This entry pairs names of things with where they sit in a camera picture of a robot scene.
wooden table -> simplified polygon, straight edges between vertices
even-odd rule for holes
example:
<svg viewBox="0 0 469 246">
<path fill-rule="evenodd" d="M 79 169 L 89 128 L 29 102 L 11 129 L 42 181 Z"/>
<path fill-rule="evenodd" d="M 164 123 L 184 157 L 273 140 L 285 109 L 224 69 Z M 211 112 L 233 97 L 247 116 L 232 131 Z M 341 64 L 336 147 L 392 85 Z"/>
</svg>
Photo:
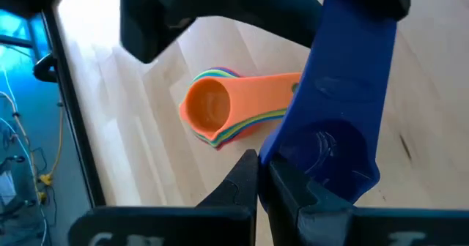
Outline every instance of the wooden table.
<svg viewBox="0 0 469 246">
<path fill-rule="evenodd" d="M 359 206 L 469 208 L 469 0 L 412 0 L 399 23 L 377 152 Z M 110 205 L 195 205 L 276 122 L 217 152 L 181 122 L 191 79 L 299 72 L 309 49 L 225 18 L 198 19 L 151 64 L 119 45 L 119 0 L 62 0 L 62 40 Z M 270 245 L 259 210 L 258 243 Z"/>
</svg>

yellow cable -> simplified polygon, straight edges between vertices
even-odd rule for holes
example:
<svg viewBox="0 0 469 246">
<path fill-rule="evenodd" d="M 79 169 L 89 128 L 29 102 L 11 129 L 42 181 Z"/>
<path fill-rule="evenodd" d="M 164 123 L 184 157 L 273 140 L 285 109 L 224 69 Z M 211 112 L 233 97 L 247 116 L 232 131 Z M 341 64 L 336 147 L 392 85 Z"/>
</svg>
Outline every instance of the yellow cable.
<svg viewBox="0 0 469 246">
<path fill-rule="evenodd" d="M 62 138 L 64 134 L 63 127 L 64 127 L 64 108 L 60 107 L 59 147 L 57 148 L 56 160 L 53 163 L 52 170 L 49 173 L 50 175 L 53 174 L 53 172 L 56 170 L 57 165 L 59 164 L 60 153 L 62 152 Z"/>
</svg>

black frame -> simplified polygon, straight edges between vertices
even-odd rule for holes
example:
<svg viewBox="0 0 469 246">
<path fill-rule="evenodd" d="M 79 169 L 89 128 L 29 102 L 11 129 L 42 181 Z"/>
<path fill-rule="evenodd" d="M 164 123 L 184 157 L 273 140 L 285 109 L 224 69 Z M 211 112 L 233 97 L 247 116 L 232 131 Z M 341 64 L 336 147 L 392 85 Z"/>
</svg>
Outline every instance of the black frame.
<svg viewBox="0 0 469 246">
<path fill-rule="evenodd" d="M 17 37 L 10 37 L 4 34 L 0 34 L 0 44 L 14 45 L 22 48 L 33 48 L 32 42 Z"/>
<path fill-rule="evenodd" d="M 88 135 L 81 115 L 80 105 L 76 97 L 73 80 L 68 68 L 67 57 L 65 55 L 60 31 L 57 26 L 56 18 L 51 7 L 42 12 L 45 30 L 48 35 L 53 57 L 56 59 L 56 76 L 59 90 L 62 95 L 62 101 L 69 121 L 70 131 L 78 154 L 81 165 L 81 172 L 88 192 L 89 202 L 92 208 L 106 205 L 103 189 L 97 173 L 95 160 L 91 146 L 89 145 Z"/>
</svg>

light wood surface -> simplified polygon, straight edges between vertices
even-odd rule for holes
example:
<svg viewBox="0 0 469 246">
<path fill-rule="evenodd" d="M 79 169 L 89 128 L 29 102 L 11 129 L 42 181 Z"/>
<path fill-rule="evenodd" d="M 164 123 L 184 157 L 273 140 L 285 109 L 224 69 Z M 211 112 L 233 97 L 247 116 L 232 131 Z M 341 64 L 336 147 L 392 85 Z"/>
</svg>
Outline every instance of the light wood surface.
<svg viewBox="0 0 469 246">
<path fill-rule="evenodd" d="M 359 206 L 469 209 L 469 0 L 412 0 L 399 23 L 377 162 Z M 119 0 L 56 11 L 93 155 L 111 205 L 195 205 L 276 123 L 217 152 L 181 122 L 191 79 L 303 69 L 309 49 L 225 18 L 197 20 L 151 64 L 119 45 Z M 271 244 L 259 210 L 259 245 Z"/>
</svg>

window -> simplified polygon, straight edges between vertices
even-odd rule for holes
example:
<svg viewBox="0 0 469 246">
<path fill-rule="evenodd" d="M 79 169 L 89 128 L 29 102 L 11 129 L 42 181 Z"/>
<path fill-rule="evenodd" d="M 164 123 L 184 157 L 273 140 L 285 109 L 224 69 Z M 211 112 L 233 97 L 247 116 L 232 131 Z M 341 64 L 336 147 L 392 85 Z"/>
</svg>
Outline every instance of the window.
<svg viewBox="0 0 469 246">
<path fill-rule="evenodd" d="M 0 10 L 0 59 L 3 65 L 7 64 L 4 60 L 13 51 L 28 56 L 33 64 L 49 53 L 48 38 L 40 15 L 25 19 Z"/>
</svg>

